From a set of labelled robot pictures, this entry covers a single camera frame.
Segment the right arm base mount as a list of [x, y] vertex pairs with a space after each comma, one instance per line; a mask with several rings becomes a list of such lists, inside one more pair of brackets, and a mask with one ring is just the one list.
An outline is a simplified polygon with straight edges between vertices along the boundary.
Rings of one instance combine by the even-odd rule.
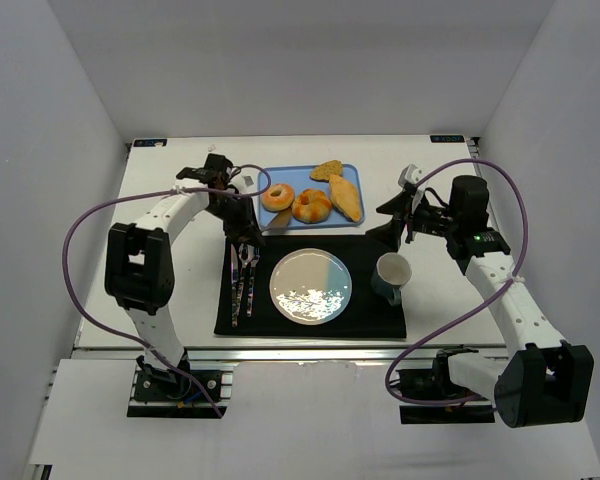
[[465, 402], [473, 392], [452, 384], [448, 376], [448, 359], [455, 354], [477, 350], [454, 347], [437, 352], [428, 369], [398, 369], [389, 385], [401, 396], [421, 401], [454, 400], [452, 405], [431, 406], [404, 404], [399, 407], [402, 425], [490, 424], [495, 422], [494, 409], [481, 398], [478, 403]]

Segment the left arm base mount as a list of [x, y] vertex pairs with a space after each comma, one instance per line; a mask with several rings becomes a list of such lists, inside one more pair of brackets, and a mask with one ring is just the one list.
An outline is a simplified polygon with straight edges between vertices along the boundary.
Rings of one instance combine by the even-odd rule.
[[[195, 378], [224, 414], [230, 398], [232, 374], [228, 370], [191, 369], [182, 359], [178, 365]], [[129, 418], [215, 419], [220, 417], [201, 388], [188, 377], [172, 370], [160, 370], [136, 359], [126, 415]]]

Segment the glazed bagel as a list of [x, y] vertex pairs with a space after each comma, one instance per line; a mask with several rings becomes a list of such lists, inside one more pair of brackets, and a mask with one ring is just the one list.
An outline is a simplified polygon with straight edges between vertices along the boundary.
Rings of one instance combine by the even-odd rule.
[[269, 212], [280, 212], [289, 208], [295, 200], [294, 189], [285, 183], [272, 185], [260, 196], [262, 207]]

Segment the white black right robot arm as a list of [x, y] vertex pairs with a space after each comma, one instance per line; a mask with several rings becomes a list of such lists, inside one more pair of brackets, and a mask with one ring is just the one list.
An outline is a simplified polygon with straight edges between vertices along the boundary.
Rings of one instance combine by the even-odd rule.
[[509, 360], [502, 365], [477, 350], [457, 346], [437, 352], [421, 380], [389, 381], [406, 403], [462, 404], [487, 400], [511, 428], [579, 422], [588, 399], [594, 359], [554, 328], [522, 279], [503, 236], [490, 227], [489, 191], [472, 175], [453, 179], [450, 198], [432, 205], [415, 174], [405, 173], [402, 191], [378, 207], [390, 221], [367, 236], [398, 248], [415, 234], [441, 237], [461, 273], [481, 295], [504, 339]]

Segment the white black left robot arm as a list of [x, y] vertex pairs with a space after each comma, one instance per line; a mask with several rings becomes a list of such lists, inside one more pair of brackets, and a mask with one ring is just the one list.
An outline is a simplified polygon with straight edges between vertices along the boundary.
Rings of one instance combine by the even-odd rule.
[[186, 349], [175, 332], [168, 303], [175, 287], [171, 246], [203, 211], [222, 221], [234, 245], [263, 247], [253, 200], [232, 184], [239, 168], [226, 156], [209, 154], [200, 168], [176, 175], [174, 192], [132, 223], [116, 223], [108, 233], [105, 291], [130, 317], [144, 355], [138, 366], [170, 390], [188, 385]]

